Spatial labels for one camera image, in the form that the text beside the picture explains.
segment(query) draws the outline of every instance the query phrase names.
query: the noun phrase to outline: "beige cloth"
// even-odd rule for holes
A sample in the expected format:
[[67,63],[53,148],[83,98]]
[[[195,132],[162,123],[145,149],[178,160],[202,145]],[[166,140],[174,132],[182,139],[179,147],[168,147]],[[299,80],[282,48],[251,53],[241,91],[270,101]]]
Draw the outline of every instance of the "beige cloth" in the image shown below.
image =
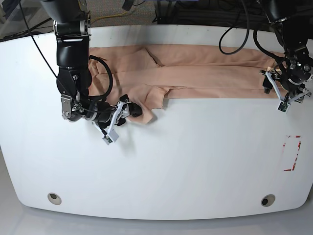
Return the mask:
[[[225,47],[226,52],[235,48]],[[143,115],[131,118],[147,123],[151,110],[162,108],[166,98],[274,98],[264,94],[260,69],[275,61],[262,52],[242,49],[223,55],[216,46],[144,45],[91,48],[90,54],[106,61],[113,73],[113,89],[107,102],[116,104],[128,94]],[[91,60],[90,95],[103,94],[109,84],[105,68]]]

